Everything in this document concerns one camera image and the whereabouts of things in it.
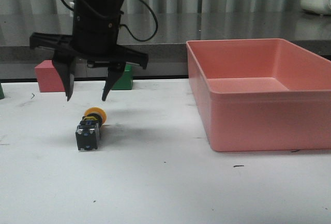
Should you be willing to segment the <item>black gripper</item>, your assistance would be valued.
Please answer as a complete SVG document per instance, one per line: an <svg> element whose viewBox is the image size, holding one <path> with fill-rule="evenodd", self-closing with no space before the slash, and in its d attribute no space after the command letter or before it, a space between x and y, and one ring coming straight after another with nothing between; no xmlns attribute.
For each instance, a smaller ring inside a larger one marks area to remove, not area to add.
<svg viewBox="0 0 331 224"><path fill-rule="evenodd" d="M31 34L31 49L54 51L52 64L62 81L67 101L73 94L76 57L87 60L93 67L108 67L102 101L106 101L112 87L122 77L126 63L147 67L146 53L117 44L122 4L122 0L76 0L72 35Z"/></svg>

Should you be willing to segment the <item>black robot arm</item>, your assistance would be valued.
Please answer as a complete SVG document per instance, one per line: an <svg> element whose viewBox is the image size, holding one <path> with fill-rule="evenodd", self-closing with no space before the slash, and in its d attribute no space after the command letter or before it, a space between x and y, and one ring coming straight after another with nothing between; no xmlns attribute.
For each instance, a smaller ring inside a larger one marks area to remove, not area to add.
<svg viewBox="0 0 331 224"><path fill-rule="evenodd" d="M72 35L33 33L31 49L54 51L52 64L58 72L67 99L73 93L76 58L90 68L106 67L108 74L102 100L123 75L127 63L145 69L148 55L117 44L124 0L75 0Z"/></svg>

